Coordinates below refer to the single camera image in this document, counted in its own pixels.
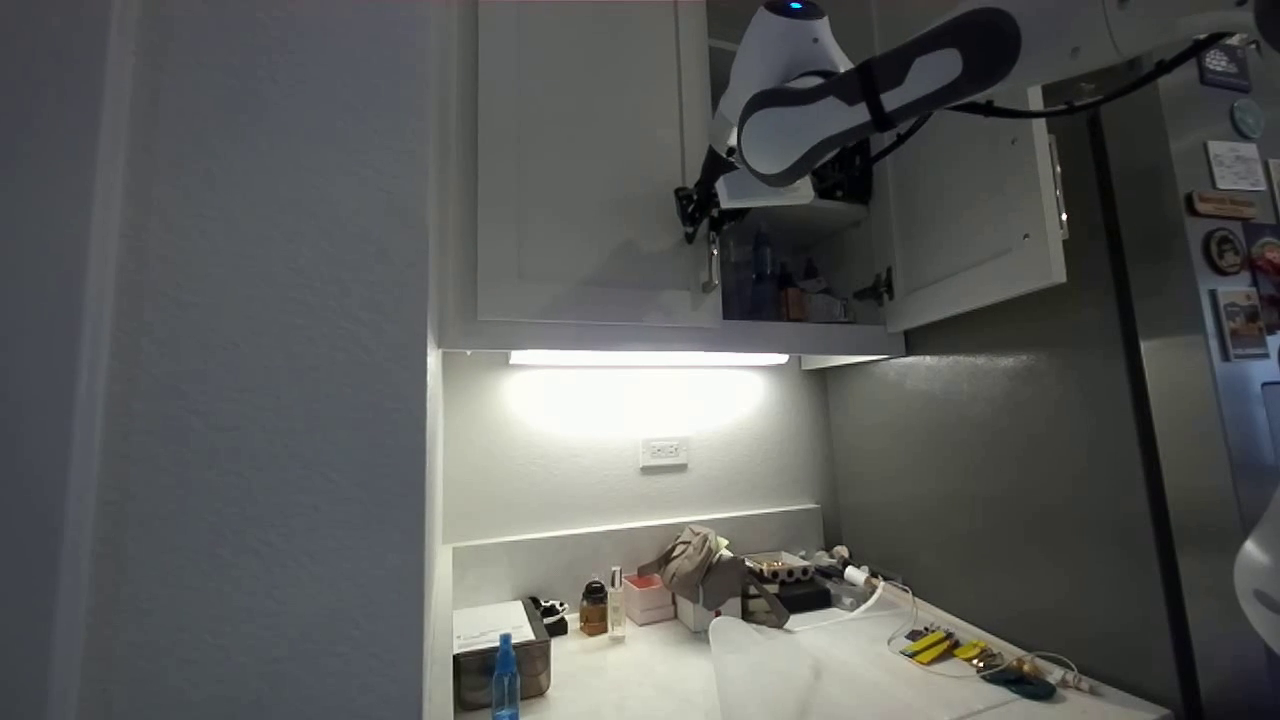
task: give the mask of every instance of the light strip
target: light strip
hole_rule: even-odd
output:
[[[521,346],[516,369],[779,369],[784,350],[545,350]]]

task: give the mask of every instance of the white countertop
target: white countertop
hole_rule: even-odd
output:
[[[713,640],[684,624],[623,627],[607,634],[550,640],[550,689],[524,698],[524,720],[853,720],[853,715],[938,715],[938,720],[1134,720],[1167,715],[1129,691],[1094,683],[1094,696],[1058,691],[1050,703],[1020,698],[977,678],[965,662],[917,668],[895,656],[890,634],[917,621],[987,640],[996,634],[898,592],[878,592],[856,611],[798,611],[786,633],[716,621]]]

